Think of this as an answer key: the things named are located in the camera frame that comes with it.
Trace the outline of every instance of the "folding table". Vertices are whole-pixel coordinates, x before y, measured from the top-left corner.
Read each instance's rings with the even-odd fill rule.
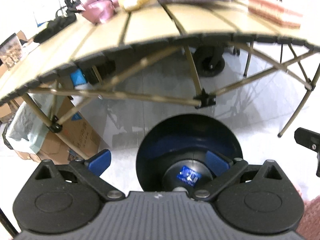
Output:
[[[107,23],[93,25],[81,15],[77,21],[66,29],[39,45],[24,60],[19,62],[0,79],[1,105],[22,96],[49,130],[56,133],[69,147],[84,159],[88,157],[80,151],[62,133],[63,123],[73,116],[81,107],[93,98],[137,99],[161,103],[176,103],[197,108],[215,105],[216,96],[237,89],[250,82],[284,71],[298,80],[307,90],[298,108],[288,123],[278,134],[287,130],[296,118],[311,92],[314,90],[320,75],[320,65],[314,78],[308,78],[300,61],[320,52],[320,17],[313,14],[304,17],[301,28],[289,29],[248,12],[244,1],[217,1],[203,6],[158,3],[146,6],[132,13],[119,12]],[[263,52],[253,48],[254,42],[278,43],[288,45],[293,59],[279,63]],[[235,46],[248,52],[244,79],[228,84],[216,91],[205,91],[200,83],[188,46],[212,46],[222,44]],[[308,52],[297,56],[292,45],[305,46]],[[159,95],[136,94],[111,91],[112,88],[147,68],[158,60],[184,48],[190,66],[190,74],[195,87],[192,98],[164,97]],[[125,57],[128,52],[153,50],[154,53],[142,58],[123,72],[116,74],[108,81],[103,81],[97,68],[98,64],[108,60]],[[271,63],[272,67],[252,76],[246,77],[251,55]],[[304,79],[288,69],[289,65],[298,62]],[[41,83],[51,82],[69,75],[78,68],[93,68],[100,85],[94,90],[74,90],[66,88],[40,88]],[[28,93],[51,93],[54,95],[83,96],[84,99],[59,120],[52,120],[38,108]]]

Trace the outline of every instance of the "black clamp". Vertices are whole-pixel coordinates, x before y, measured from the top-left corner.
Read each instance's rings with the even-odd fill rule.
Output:
[[[311,86],[311,89],[307,89],[306,87],[304,87],[306,90],[309,90],[309,91],[313,91],[313,90],[315,90],[315,88],[316,88],[316,85],[313,85],[312,84],[312,81],[311,81],[311,79],[310,78],[308,78],[308,84]]]
[[[199,106],[196,106],[196,109],[216,105],[216,96],[209,95],[208,93],[205,92],[204,88],[202,89],[201,94],[195,96],[193,99],[201,100],[201,104]]]
[[[52,118],[52,124],[47,126],[50,132],[59,133],[62,131],[62,125],[57,123],[58,120],[59,118],[54,115]]]

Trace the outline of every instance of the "blue label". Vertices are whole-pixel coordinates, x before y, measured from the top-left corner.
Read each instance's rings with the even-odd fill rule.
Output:
[[[196,182],[201,178],[201,174],[188,168],[187,166],[183,166],[177,178],[182,180],[184,183],[187,183],[191,187],[196,185]]]
[[[81,115],[79,113],[76,113],[71,118],[71,121],[76,121],[76,120],[81,120],[81,119],[82,119]]]

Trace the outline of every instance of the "tile floor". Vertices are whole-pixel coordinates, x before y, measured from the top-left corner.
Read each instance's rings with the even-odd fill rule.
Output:
[[[255,44],[257,49],[279,59],[277,45]],[[295,48],[298,55],[306,52]],[[228,83],[242,79],[247,54],[240,57],[226,52],[226,67],[215,78],[202,78],[206,90],[215,90]],[[291,59],[289,48],[284,48],[283,61]],[[320,55],[303,60],[307,74],[313,77],[320,62]],[[118,62],[119,69],[125,66]],[[252,57],[249,75],[270,67],[264,61]],[[299,67],[290,69],[297,74]],[[160,95],[193,97],[195,94],[189,77],[188,63],[181,52],[176,53],[121,83],[117,90]],[[135,156],[145,134],[158,122],[182,113],[202,113],[215,117],[227,125],[237,136],[244,158],[251,164],[261,164],[275,159],[287,176],[300,185],[305,199],[320,195],[319,178],[316,177],[316,154],[295,143],[293,134],[298,127],[320,132],[320,90],[316,89],[300,115],[281,139],[277,133],[285,125],[298,106],[305,89],[291,77],[276,72],[259,81],[217,97],[215,107],[196,110],[193,107],[169,105],[134,100],[115,101],[96,99],[81,113],[103,138],[101,148],[112,150],[112,163],[101,176],[126,194],[141,190],[135,173]],[[0,142],[0,206],[14,226],[18,228],[12,213],[12,204],[22,186],[36,168],[32,161],[23,161]],[[0,227],[0,240],[8,234]]]

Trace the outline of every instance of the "triangular cutout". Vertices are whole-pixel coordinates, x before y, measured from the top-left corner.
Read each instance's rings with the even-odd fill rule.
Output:
[[[264,177],[267,179],[282,179],[280,173],[278,172],[275,166],[269,166],[266,173],[264,174]]]
[[[36,175],[36,180],[39,179],[51,179],[51,172],[50,169],[46,166],[42,166],[41,169],[38,171],[38,174]]]

